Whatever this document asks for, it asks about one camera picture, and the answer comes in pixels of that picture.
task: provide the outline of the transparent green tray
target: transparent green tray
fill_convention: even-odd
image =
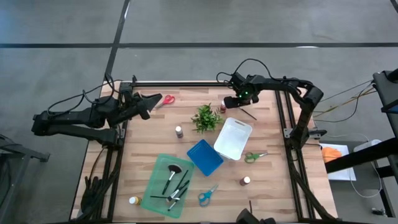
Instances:
[[[173,176],[173,179],[169,184],[169,187],[167,187],[166,193],[162,195],[164,185],[166,184],[166,181],[170,177],[170,171],[168,166],[171,164],[179,165],[182,168],[182,172],[179,174],[175,174]],[[154,170],[152,171],[152,175],[150,176],[148,186],[145,189],[145,194],[141,202],[141,207],[144,209],[148,209],[152,212],[157,212],[159,214],[166,215],[168,217],[180,218],[184,206],[185,197],[188,194],[188,190],[187,192],[184,193],[181,200],[177,202],[170,211],[167,211],[167,209],[169,209],[174,200],[168,203],[164,198],[151,198],[150,196],[153,195],[153,196],[168,197],[171,193],[174,192],[176,186],[178,185],[178,183],[182,179],[182,176],[187,170],[188,173],[184,177],[184,180],[182,181],[181,185],[183,185],[185,181],[191,180],[193,174],[193,168],[194,164],[190,161],[179,159],[174,156],[166,154],[159,154],[155,163]]]

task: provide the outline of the small bottle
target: small bottle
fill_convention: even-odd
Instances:
[[[245,186],[245,185],[249,184],[249,183],[250,183],[250,177],[243,177],[243,178],[239,181],[239,183],[240,183],[242,186]]]
[[[175,127],[175,133],[176,133],[176,135],[177,135],[178,138],[182,138],[182,137],[184,136],[183,133],[182,133],[182,128],[181,128],[181,126]]]
[[[129,199],[129,203],[132,204],[132,205],[140,205],[141,201],[142,201],[142,199],[140,197],[136,197],[136,196],[131,197]]]
[[[223,100],[220,105],[220,113],[225,113],[225,111],[226,111],[226,106],[225,106],[225,102]]]

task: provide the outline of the blue scissors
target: blue scissors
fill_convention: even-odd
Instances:
[[[210,203],[210,197],[211,197],[212,193],[217,189],[217,187],[218,187],[218,184],[214,185],[214,187],[212,187],[206,193],[200,193],[198,195],[199,205],[201,207],[206,207]]]

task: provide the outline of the gray floor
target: gray floor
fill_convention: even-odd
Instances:
[[[112,42],[123,2],[0,1],[0,43]],[[138,0],[130,5],[121,42],[393,42],[398,39],[397,24],[398,14],[389,0]],[[32,116],[55,101],[99,85],[109,53],[110,49],[0,49],[0,133],[52,154],[46,164],[30,163],[11,223],[68,220],[87,141],[34,136]],[[311,80],[330,96],[372,79],[374,72],[395,69],[397,56],[396,48],[119,49],[112,75],[126,80],[133,74],[139,80],[214,80],[217,72],[232,72],[240,61],[253,57],[263,60],[275,77]],[[243,66],[241,73],[266,75],[255,63]],[[320,103],[317,109],[360,90]],[[351,119],[318,122],[318,126],[330,135],[363,133],[371,139],[389,139],[392,131],[380,107],[376,94],[365,96]],[[319,118],[341,119],[353,110],[351,104]],[[364,138],[352,134],[345,140]],[[344,185],[331,186],[337,206],[373,203]],[[360,213],[338,211],[341,218],[369,221]]]

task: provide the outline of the scissors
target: scissors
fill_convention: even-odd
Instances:
[[[200,193],[198,195],[199,198],[199,205],[201,207],[206,207],[210,203],[210,197],[212,193],[217,189],[218,184],[214,185],[209,191],[206,193]]]
[[[262,156],[268,155],[268,152],[262,153],[262,154],[253,154],[251,152],[246,153],[246,158],[244,158],[244,161],[247,163],[253,163],[255,162],[258,158]]]
[[[159,106],[156,107],[156,109],[162,107],[163,105],[171,104],[171,103],[174,102],[174,100],[175,100],[174,96],[172,96],[172,95],[167,95],[167,96],[164,98],[163,102],[162,102]]]

